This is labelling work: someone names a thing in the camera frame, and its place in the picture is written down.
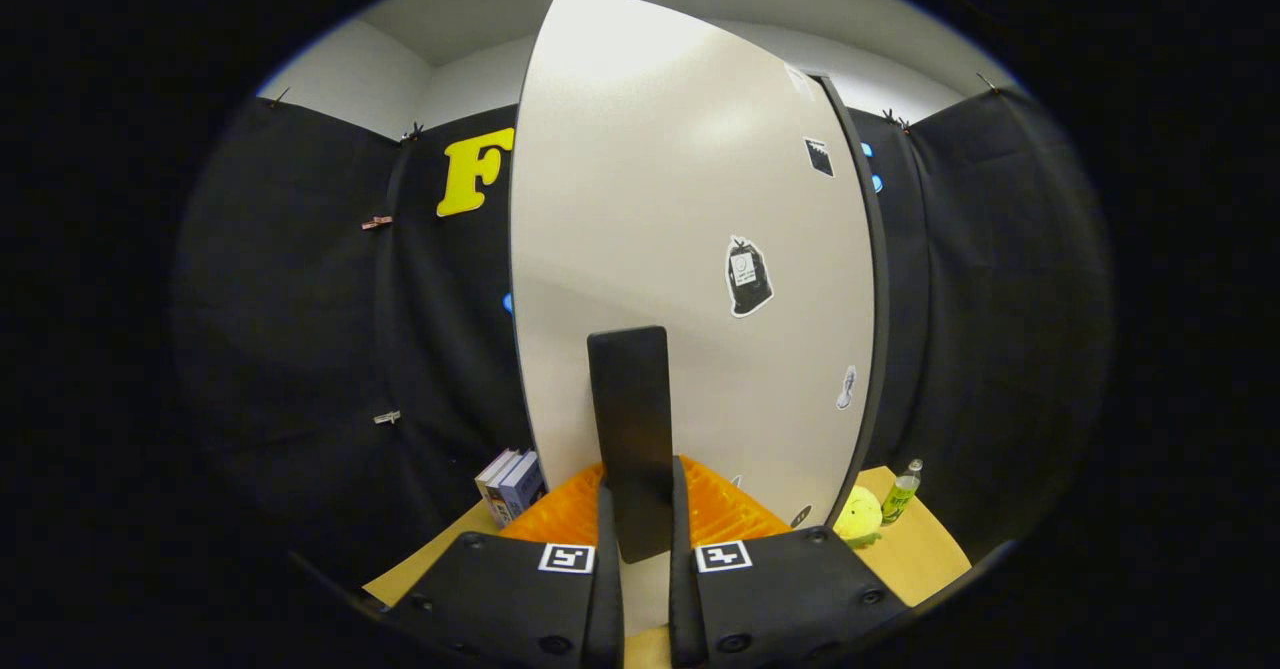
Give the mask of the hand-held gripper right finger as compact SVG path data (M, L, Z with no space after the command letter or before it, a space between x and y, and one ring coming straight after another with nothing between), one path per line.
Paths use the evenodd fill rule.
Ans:
M672 459L669 656L676 668L850 668L911 609L826 526L694 542L692 489Z

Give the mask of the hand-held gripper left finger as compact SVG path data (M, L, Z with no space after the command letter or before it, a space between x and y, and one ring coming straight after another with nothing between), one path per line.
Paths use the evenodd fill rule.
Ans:
M388 613L430 668L620 668L613 500L581 469L500 533L458 533Z

